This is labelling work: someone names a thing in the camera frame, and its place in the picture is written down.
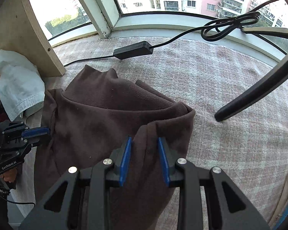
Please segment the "person left hand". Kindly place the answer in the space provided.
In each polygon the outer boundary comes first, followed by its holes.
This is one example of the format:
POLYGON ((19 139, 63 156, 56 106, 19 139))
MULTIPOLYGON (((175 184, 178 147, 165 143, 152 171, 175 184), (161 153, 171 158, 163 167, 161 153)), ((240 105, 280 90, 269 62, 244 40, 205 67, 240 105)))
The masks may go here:
POLYGON ((8 170, 7 172, 0 175, 0 179, 5 182, 13 183, 17 179, 17 168, 8 170))

